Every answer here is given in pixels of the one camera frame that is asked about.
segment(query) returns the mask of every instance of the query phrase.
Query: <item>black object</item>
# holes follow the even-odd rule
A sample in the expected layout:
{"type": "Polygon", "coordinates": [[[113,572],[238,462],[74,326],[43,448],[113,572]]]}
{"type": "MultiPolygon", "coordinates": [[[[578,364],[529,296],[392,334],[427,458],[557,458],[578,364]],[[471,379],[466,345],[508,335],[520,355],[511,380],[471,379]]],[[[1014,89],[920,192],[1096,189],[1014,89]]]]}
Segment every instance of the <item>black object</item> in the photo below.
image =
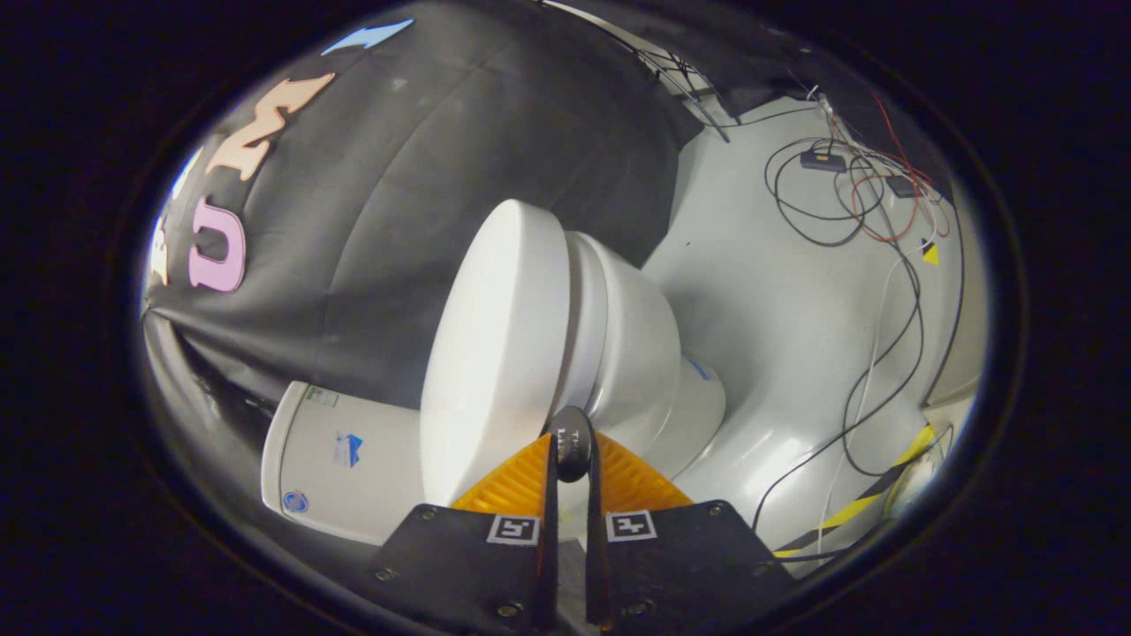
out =
{"type": "Polygon", "coordinates": [[[550,420],[547,429],[558,441],[558,479],[572,483],[589,472],[593,429],[585,411],[567,406],[550,420]]]}
{"type": "Polygon", "coordinates": [[[909,199],[915,196],[915,184],[903,174],[892,174],[884,178],[884,181],[888,182],[888,187],[891,188],[892,194],[900,199],[909,199]]]}
{"type": "Polygon", "coordinates": [[[726,501],[634,515],[610,516],[613,634],[725,633],[774,609],[796,584],[726,501]],[[621,526],[629,538],[618,536],[621,526]]]}
{"type": "Polygon", "coordinates": [[[801,153],[801,166],[810,170],[826,170],[828,172],[844,172],[845,160],[839,155],[830,153],[818,153],[817,151],[805,151],[801,153]]]}
{"type": "Polygon", "coordinates": [[[523,0],[422,0],[363,16],[245,86],[214,126],[169,151],[180,154],[163,175],[171,182],[202,148],[180,195],[166,188],[150,208],[169,285],[150,285],[144,302],[200,363],[269,404],[303,380],[417,409],[448,292],[495,205],[549,209],[639,267],[667,232],[680,148],[702,130],[618,43],[523,0]],[[407,19],[372,48],[321,54],[360,28],[407,19]],[[206,170],[273,86],[330,72],[287,113],[251,179],[206,170]],[[201,197],[247,235],[243,281],[230,294],[188,280],[193,246],[226,253],[219,234],[192,229],[201,197]]]}
{"type": "Polygon", "coordinates": [[[558,592],[556,458],[551,444],[541,519],[416,506],[370,562],[361,592],[457,634],[550,629],[558,592]]]}

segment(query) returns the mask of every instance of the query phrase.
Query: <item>blue logo sticker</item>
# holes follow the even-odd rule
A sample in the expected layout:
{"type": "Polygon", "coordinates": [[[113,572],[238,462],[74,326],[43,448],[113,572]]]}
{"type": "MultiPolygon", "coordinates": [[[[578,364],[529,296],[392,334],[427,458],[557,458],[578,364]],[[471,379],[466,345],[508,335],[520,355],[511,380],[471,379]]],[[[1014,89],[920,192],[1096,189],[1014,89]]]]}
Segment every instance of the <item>blue logo sticker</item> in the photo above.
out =
{"type": "Polygon", "coordinates": [[[389,37],[392,37],[398,32],[413,24],[413,22],[415,22],[413,18],[408,18],[407,20],[399,22],[397,24],[374,26],[373,28],[360,28],[345,36],[345,38],[336,43],[334,46],[322,51],[322,54],[325,55],[329,52],[337,51],[338,49],[347,49],[349,46],[357,45],[369,49],[370,46],[374,46],[385,42],[389,37]]]}
{"type": "Polygon", "coordinates": [[[287,492],[283,496],[283,507],[292,513],[305,513],[309,505],[302,492],[287,492]]]}
{"type": "Polygon", "coordinates": [[[343,466],[354,467],[361,461],[357,449],[361,448],[361,438],[351,433],[343,436],[338,433],[337,444],[334,445],[334,461],[343,466]]]}

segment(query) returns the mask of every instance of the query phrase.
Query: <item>white panel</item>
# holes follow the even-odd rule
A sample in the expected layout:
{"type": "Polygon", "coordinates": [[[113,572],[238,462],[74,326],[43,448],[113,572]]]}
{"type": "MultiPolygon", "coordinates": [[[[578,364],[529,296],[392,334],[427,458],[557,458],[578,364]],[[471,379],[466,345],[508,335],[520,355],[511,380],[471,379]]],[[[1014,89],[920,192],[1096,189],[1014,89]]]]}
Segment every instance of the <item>white panel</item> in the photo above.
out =
{"type": "MultiPolygon", "coordinates": [[[[743,120],[803,106],[783,98],[743,120]]],[[[719,432],[675,483],[697,501],[726,499],[752,519],[770,484],[839,432],[848,390],[871,358],[884,278],[897,256],[863,234],[840,248],[810,244],[778,213],[762,167],[774,151],[792,140],[827,137],[820,112],[783,115],[727,132],[731,144],[708,128],[681,153],[673,224],[644,272],[671,302],[684,351],[713,366],[726,388],[727,412],[719,432]]],[[[800,207],[834,215],[839,206],[831,181],[830,172],[794,164],[783,173],[779,188],[800,207]]],[[[844,197],[848,200],[847,190],[844,197]]],[[[910,199],[884,203],[892,224],[905,225],[910,199]]],[[[946,209],[953,214],[949,206],[946,209]]],[[[824,240],[851,230],[846,223],[801,226],[824,240]]],[[[918,247],[920,239],[931,234],[920,213],[901,246],[918,247]]],[[[872,471],[887,469],[925,423],[920,405],[949,340],[959,284],[957,233],[938,244],[940,265],[924,263],[918,253],[910,257],[923,285],[926,344],[920,369],[897,398],[858,429],[853,444],[853,457],[872,471]]],[[[900,267],[888,289],[881,351],[912,307],[910,286],[900,267]]],[[[918,329],[913,324],[877,367],[869,407],[898,386],[917,350],[918,329]]],[[[838,444],[774,490],[758,527],[771,549],[817,526],[840,456],[838,444]]],[[[873,481],[846,466],[830,514],[873,481]]],[[[839,540],[848,538],[837,534],[839,540]]]]}

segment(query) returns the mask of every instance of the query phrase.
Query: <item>toilet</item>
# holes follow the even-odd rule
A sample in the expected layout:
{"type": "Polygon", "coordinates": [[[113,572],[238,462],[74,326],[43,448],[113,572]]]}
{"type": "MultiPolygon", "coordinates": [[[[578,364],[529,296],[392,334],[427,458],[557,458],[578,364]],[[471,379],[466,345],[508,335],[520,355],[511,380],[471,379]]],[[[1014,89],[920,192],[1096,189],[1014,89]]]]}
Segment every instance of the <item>toilet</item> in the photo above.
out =
{"type": "MultiPolygon", "coordinates": [[[[726,404],[714,370],[681,352],[655,284],[515,199],[494,208],[464,257],[421,410],[328,394],[338,395],[288,387],[264,448],[262,499],[294,522],[374,544],[413,506],[451,505],[562,407],[585,410],[596,430],[672,478],[707,446],[726,404]]],[[[567,538],[584,526],[570,519],[584,517],[587,489],[561,485],[567,538]]]]}

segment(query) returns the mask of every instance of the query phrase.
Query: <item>red wire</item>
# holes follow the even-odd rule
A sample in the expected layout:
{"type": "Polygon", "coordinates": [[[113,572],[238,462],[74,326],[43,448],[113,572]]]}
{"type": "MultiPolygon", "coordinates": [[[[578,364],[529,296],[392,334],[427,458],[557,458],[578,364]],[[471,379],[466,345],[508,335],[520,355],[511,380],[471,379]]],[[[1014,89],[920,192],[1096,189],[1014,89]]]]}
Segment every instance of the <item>red wire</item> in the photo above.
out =
{"type": "MultiPolygon", "coordinates": [[[[912,209],[912,218],[914,220],[915,218],[915,209],[918,209],[918,197],[920,197],[920,180],[916,177],[916,174],[922,174],[924,177],[924,179],[926,178],[926,175],[923,174],[922,172],[920,172],[918,170],[912,167],[912,162],[907,161],[907,152],[904,151],[904,145],[901,143],[899,143],[899,137],[896,135],[896,130],[891,127],[891,119],[888,118],[888,109],[883,108],[883,102],[880,101],[880,97],[877,96],[875,92],[873,92],[871,89],[869,89],[869,92],[872,93],[872,98],[875,100],[875,105],[880,106],[880,113],[883,114],[883,122],[886,124],[888,124],[888,134],[891,135],[891,139],[896,143],[896,147],[899,148],[899,154],[904,157],[904,167],[906,167],[907,169],[907,173],[912,175],[912,183],[915,186],[915,208],[912,209]]],[[[934,184],[931,183],[930,179],[925,179],[925,180],[926,180],[927,183],[931,184],[931,187],[934,187],[934,184]]],[[[943,214],[942,208],[939,208],[939,214],[941,214],[943,218],[947,218],[947,215],[943,214]]],[[[950,235],[950,220],[949,218],[947,220],[947,231],[946,232],[939,232],[939,224],[934,220],[934,214],[931,213],[931,225],[934,227],[935,233],[939,234],[940,238],[946,239],[947,237],[950,235]]]]}
{"type": "Polygon", "coordinates": [[[860,227],[861,227],[861,230],[864,231],[865,234],[867,234],[869,237],[875,239],[877,241],[880,241],[880,242],[883,242],[883,243],[892,243],[895,241],[898,241],[899,239],[903,239],[904,235],[906,235],[907,232],[910,231],[912,225],[915,224],[915,214],[916,214],[916,212],[918,212],[918,205],[917,205],[918,204],[918,197],[915,198],[916,206],[912,208],[912,217],[907,222],[907,227],[904,227],[904,231],[900,232],[900,233],[898,233],[898,234],[896,234],[895,237],[891,237],[891,238],[880,237],[878,234],[874,234],[871,230],[869,230],[867,225],[864,224],[864,220],[861,218],[856,214],[856,189],[860,188],[861,183],[863,183],[864,181],[867,181],[869,179],[883,179],[883,175],[882,174],[872,174],[870,177],[865,177],[865,178],[861,179],[860,181],[856,181],[856,183],[853,184],[853,187],[852,187],[852,197],[851,197],[852,198],[852,216],[853,216],[853,218],[855,218],[856,221],[860,222],[860,227]]]}

